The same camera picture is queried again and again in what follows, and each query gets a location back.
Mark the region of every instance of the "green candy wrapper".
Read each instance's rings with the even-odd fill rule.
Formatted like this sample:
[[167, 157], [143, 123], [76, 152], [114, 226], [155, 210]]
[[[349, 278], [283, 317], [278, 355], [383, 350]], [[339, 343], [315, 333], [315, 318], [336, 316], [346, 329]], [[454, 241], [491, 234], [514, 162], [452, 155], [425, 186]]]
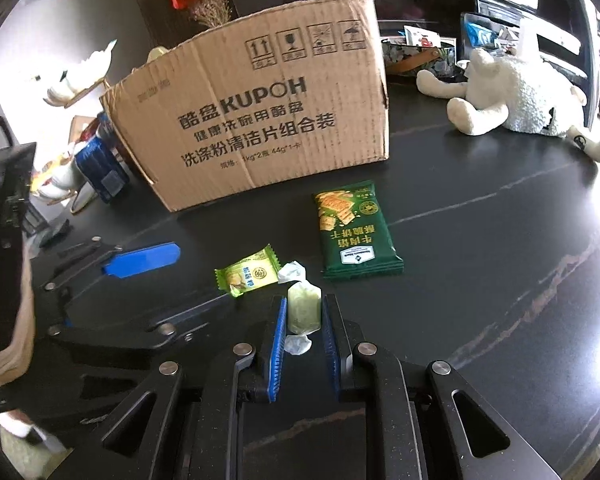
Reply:
[[346, 280], [374, 274], [399, 274], [389, 228], [371, 180], [314, 195], [320, 218], [324, 277]]
[[278, 282], [280, 262], [270, 245], [224, 269], [216, 269], [218, 288], [234, 298]]

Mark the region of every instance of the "wine glass icon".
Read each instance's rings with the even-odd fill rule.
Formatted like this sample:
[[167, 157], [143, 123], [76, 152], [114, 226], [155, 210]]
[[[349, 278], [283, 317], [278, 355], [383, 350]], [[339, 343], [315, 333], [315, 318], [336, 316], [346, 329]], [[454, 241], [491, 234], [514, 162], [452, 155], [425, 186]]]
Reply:
[[285, 34], [285, 41], [289, 44], [289, 50], [298, 49], [296, 46], [294, 46], [294, 43], [296, 42], [296, 36], [292, 32]]

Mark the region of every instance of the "plush toy foot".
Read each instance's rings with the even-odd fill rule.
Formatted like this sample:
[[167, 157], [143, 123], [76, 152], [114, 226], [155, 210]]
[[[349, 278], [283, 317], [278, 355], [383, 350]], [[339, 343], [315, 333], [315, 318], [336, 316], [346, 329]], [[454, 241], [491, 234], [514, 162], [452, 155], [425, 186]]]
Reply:
[[454, 126], [462, 133], [478, 136], [500, 126], [509, 117], [509, 109], [504, 103], [476, 110], [464, 99], [453, 98], [446, 105], [446, 114]]
[[464, 97], [466, 83], [445, 83], [438, 80], [429, 70], [420, 70], [416, 75], [416, 86], [424, 95], [449, 99], [451, 97]]
[[594, 142], [587, 138], [586, 134], [588, 134], [587, 130], [577, 126], [572, 126], [569, 128], [569, 131], [567, 131], [567, 137], [569, 137], [576, 146], [589, 155], [592, 160], [600, 162], [600, 140]]

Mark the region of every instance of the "gold round logo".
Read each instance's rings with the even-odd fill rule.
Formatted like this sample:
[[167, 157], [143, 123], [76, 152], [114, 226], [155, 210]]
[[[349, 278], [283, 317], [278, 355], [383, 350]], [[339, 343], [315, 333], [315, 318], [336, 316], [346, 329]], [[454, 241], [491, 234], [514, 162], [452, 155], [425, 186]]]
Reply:
[[375, 202], [371, 202], [371, 200], [367, 200], [360, 204], [360, 212], [363, 215], [373, 215], [378, 212], [378, 205]]
[[253, 275], [259, 280], [261, 280], [267, 275], [267, 271], [262, 267], [256, 267], [255, 269], [253, 269]]

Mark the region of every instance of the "black table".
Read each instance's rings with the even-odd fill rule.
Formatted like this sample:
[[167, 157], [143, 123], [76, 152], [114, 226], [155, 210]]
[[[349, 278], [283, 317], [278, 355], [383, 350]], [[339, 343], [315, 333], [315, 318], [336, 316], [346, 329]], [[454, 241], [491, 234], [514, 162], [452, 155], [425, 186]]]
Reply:
[[[281, 262], [298, 260], [312, 283], [335, 292], [368, 340], [417, 364], [451, 362], [565, 472], [600, 441], [600, 168], [560, 139], [501, 128], [464, 136], [445, 107], [414, 87], [390, 86], [386, 162], [176, 214], [139, 182], [113, 205], [90, 205], [62, 246], [93, 235], [125, 250], [173, 241], [182, 256], [116, 290], [96, 282], [76, 299], [72, 319], [132, 322], [213, 287], [213, 268], [270, 243]], [[326, 282], [312, 192], [366, 179], [376, 183], [404, 275]], [[273, 288], [245, 295], [243, 307], [266, 301]], [[291, 360], [302, 367], [301, 357]]]

